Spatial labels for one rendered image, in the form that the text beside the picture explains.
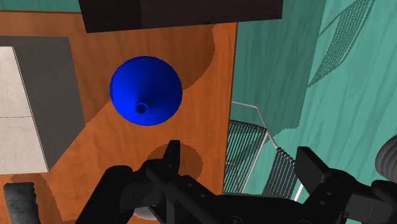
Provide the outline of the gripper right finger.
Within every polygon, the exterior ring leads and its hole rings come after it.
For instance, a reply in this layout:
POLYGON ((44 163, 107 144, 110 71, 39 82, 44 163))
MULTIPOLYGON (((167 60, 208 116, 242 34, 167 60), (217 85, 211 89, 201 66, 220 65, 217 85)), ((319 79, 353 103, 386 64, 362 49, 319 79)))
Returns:
POLYGON ((345 171, 328 167, 309 147, 296 151, 295 173, 309 197, 296 224, 397 224, 397 184, 364 185, 345 171))

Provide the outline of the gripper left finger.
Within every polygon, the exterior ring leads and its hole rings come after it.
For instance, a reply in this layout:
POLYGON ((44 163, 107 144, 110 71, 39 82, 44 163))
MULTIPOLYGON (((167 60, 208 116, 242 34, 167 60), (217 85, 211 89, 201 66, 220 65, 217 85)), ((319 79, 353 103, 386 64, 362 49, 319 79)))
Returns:
POLYGON ((161 159, 106 169, 76 224, 127 224, 136 209, 148 208, 160 224, 219 224, 215 195, 189 175, 180 176, 180 146, 169 141, 161 159))

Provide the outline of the white round object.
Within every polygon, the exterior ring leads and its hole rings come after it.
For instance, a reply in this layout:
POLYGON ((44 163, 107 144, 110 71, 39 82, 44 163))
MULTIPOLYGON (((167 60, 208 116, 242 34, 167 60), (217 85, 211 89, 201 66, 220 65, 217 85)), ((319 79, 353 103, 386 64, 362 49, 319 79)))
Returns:
POLYGON ((157 220, 155 215, 149 210, 148 207, 135 208, 134 216, 145 220, 157 220))

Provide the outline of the grey ribbed round object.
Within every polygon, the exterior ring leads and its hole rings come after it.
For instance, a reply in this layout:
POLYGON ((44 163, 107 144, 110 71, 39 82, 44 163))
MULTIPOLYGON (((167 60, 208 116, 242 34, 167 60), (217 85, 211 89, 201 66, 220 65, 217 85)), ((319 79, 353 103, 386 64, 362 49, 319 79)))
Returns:
POLYGON ((397 135, 379 150, 375 158, 375 169, 381 176, 397 183, 397 135))

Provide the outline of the orange wooden table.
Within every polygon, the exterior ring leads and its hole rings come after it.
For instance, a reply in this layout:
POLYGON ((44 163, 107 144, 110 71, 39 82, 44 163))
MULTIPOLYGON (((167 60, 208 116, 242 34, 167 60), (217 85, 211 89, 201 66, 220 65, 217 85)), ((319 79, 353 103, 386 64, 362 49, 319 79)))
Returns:
POLYGON ((11 224, 6 183, 34 183, 41 224, 74 224, 108 167, 138 169, 172 139, 181 141, 180 173, 222 192, 236 24, 87 33, 80 13, 0 11, 0 35, 69 38, 86 123, 49 172, 0 175, 0 224, 11 224), (177 113, 157 126, 125 121, 110 101, 114 70, 140 55, 166 61, 183 84, 177 113))

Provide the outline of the blue funnel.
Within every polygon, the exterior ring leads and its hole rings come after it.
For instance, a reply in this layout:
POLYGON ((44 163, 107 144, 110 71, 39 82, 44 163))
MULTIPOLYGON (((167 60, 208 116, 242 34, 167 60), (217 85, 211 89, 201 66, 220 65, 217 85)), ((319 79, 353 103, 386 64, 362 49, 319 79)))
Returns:
POLYGON ((154 126, 179 109, 183 96, 177 72, 156 57, 140 56, 124 62, 109 84, 111 102, 130 123, 154 126))

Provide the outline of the black cylinder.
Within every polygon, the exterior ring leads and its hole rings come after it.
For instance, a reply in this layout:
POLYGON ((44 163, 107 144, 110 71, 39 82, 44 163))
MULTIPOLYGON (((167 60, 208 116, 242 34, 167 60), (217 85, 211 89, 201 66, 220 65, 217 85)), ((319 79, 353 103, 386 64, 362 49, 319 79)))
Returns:
POLYGON ((41 224, 33 182, 6 183, 3 189, 11 224, 41 224))

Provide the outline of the grey and white box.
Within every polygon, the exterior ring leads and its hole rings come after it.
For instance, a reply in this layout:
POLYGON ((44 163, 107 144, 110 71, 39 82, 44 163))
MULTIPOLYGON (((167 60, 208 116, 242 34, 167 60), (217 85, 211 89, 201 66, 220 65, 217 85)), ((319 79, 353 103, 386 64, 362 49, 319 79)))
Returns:
POLYGON ((84 127, 68 38, 0 36, 0 174, 48 172, 84 127))

